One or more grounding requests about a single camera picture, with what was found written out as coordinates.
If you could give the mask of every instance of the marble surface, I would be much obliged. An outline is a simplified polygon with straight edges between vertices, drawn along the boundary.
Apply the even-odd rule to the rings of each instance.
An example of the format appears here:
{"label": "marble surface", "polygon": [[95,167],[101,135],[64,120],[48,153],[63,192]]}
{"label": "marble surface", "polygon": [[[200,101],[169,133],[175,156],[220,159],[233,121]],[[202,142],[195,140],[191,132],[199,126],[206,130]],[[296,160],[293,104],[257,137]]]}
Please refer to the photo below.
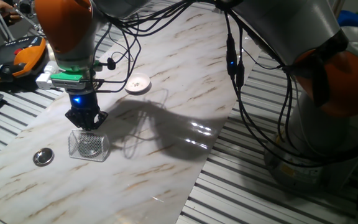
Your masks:
{"label": "marble surface", "polygon": [[[238,29],[233,23],[232,32]],[[98,94],[109,113],[98,129],[111,153],[103,163],[70,159],[74,126],[65,93],[0,153],[0,219],[6,223],[175,223],[236,101],[226,72],[224,17],[188,9],[159,33],[140,38],[135,72],[149,75],[144,95]],[[260,50],[246,38],[244,47]],[[115,45],[111,52],[120,50]],[[244,57],[247,73],[253,66]],[[98,77],[122,80],[126,62]],[[104,85],[102,89],[117,85]],[[55,152],[37,167],[34,153]]]}

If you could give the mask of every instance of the metal lid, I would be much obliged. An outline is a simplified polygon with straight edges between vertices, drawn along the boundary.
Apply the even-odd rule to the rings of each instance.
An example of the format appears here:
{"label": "metal lid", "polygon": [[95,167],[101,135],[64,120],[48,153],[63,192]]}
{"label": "metal lid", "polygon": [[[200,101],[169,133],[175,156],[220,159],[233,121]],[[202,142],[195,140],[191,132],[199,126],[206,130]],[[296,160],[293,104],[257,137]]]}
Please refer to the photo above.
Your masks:
{"label": "metal lid", "polygon": [[39,166],[39,167],[43,167],[46,165],[49,165],[52,161],[53,158],[55,157],[55,154],[53,153],[53,151],[49,148],[43,148],[38,150],[33,157],[33,161],[34,164]]}

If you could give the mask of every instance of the blue indicator light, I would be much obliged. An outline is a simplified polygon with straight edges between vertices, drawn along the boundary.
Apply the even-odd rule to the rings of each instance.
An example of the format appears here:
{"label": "blue indicator light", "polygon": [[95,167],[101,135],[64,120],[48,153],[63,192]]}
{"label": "blue indicator light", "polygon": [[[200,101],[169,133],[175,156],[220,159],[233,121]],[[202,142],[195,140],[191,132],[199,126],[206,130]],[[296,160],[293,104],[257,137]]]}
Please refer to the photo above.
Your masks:
{"label": "blue indicator light", "polygon": [[76,97],[76,98],[73,98],[73,100],[77,103],[81,103],[81,98],[80,97]]}

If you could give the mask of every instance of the wire mesh basket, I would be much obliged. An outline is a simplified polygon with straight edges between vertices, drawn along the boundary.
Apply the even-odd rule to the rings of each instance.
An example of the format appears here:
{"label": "wire mesh basket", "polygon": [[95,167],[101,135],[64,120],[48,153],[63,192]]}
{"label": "wire mesh basket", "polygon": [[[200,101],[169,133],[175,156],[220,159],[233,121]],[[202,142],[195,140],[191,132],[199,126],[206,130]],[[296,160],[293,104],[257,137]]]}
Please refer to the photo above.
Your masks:
{"label": "wire mesh basket", "polygon": [[109,155],[109,140],[105,134],[72,130],[68,137],[71,158],[103,162]]}

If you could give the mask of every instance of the metal grating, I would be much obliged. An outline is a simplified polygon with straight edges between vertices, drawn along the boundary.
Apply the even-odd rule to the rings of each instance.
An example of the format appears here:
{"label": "metal grating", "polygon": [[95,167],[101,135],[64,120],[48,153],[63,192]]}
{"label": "metal grating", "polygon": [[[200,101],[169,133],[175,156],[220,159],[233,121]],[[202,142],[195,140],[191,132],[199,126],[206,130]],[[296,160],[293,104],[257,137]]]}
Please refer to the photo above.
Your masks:
{"label": "metal grating", "polygon": [[[263,53],[257,61],[278,65]],[[282,70],[255,65],[242,89],[246,109],[268,136],[276,132],[286,82]],[[335,195],[302,194],[277,183],[265,168],[263,148],[246,130],[235,105],[177,224],[358,223],[356,198],[357,189],[349,186]]]}

